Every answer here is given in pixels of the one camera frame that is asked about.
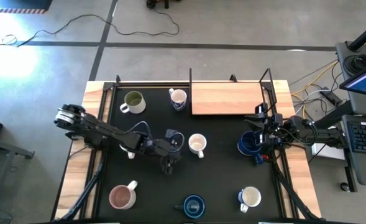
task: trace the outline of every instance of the white cable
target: white cable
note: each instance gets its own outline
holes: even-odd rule
[[[304,99],[304,102],[309,98],[309,96],[311,96],[311,94],[313,93],[319,93],[319,92],[322,92],[322,91],[330,91],[330,90],[316,90],[314,92],[311,92],[305,99]],[[299,110],[296,112],[296,114],[299,113],[299,111],[303,108],[304,104],[300,106]]]

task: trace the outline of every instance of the desk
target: desk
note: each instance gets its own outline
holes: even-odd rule
[[[258,82],[258,81],[241,81],[241,82]],[[86,108],[86,112],[95,116],[99,113],[99,106],[101,97],[103,94],[103,86],[106,82],[88,82],[83,97],[82,106]],[[275,93],[277,97],[277,110],[283,115],[284,118],[289,118],[295,115],[292,99],[290,96],[290,90],[288,82],[286,80],[275,80]],[[106,104],[104,108],[103,121],[108,118],[109,104],[111,101],[111,94],[107,95]],[[74,141],[70,154],[76,152],[83,147],[83,141]],[[96,160],[99,160],[99,154],[97,152]],[[90,149],[84,150],[78,154],[75,154],[69,161],[67,161],[65,173],[60,184],[60,190],[58,192],[55,207],[53,209],[52,218],[60,218],[64,216],[72,205],[76,202],[76,199],[82,193],[85,187],[86,176],[88,172]],[[319,210],[318,200],[313,185],[313,180],[309,171],[307,158],[304,150],[298,147],[291,147],[286,150],[286,158],[288,161],[288,167],[291,175],[291,181],[293,188],[299,197],[302,199],[305,205],[318,217],[321,216]],[[91,217],[91,211],[93,209],[94,191],[92,190],[88,198],[88,206],[86,207],[86,218]],[[289,196],[286,191],[282,191],[283,203],[286,208],[287,217],[292,217],[292,211],[290,207]]]

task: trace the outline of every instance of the yellow cable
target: yellow cable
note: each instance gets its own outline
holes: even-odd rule
[[[311,83],[307,84],[303,89],[301,89],[299,91],[296,91],[296,92],[292,93],[291,95],[295,95],[297,93],[300,93],[302,91],[305,91],[305,89],[307,89],[311,84],[313,84],[314,82],[316,82],[321,76],[323,76],[326,73],[326,71],[328,71],[330,68],[332,68],[337,63],[338,62],[335,62],[335,63],[331,64],[330,66],[328,66],[327,68],[325,68],[325,70],[321,74],[319,74]]]
[[[298,96],[298,95],[296,95],[296,94],[291,94],[291,96],[294,96],[294,97],[299,98],[299,99],[304,103],[304,99],[302,99],[302,97],[300,97],[300,96]],[[306,105],[305,105],[305,104],[303,104],[303,119],[305,119],[305,118],[306,118],[306,116],[305,116],[305,110],[306,110]]]

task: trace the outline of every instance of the chair wheel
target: chair wheel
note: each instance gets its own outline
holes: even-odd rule
[[[350,188],[349,188],[349,184],[348,183],[341,183],[340,184],[340,188],[342,189],[342,191],[344,192],[350,192]]]

